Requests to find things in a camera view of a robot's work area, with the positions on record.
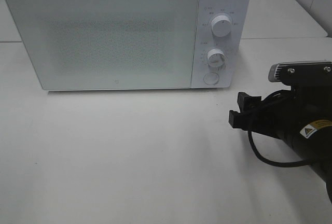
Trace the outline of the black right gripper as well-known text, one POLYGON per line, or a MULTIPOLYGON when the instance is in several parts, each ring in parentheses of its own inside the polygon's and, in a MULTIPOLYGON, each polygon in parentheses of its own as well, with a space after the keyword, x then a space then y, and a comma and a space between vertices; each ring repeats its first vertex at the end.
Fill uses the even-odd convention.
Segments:
POLYGON ((268 100, 261 111, 251 110, 262 96, 239 92, 240 110, 229 111, 232 128, 260 128, 259 133, 283 141, 331 141, 331 85, 292 87, 268 100))

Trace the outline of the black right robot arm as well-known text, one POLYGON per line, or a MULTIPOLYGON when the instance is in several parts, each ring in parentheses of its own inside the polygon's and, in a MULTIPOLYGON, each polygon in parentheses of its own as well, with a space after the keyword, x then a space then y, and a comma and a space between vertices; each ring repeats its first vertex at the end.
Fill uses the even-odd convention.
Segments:
POLYGON ((275 167, 310 166, 331 196, 331 86, 293 86, 265 99, 239 92, 237 102, 240 110, 230 110, 229 123, 247 132, 255 156, 275 167), (253 133, 282 140, 300 160, 278 162, 264 157, 254 143, 253 133))

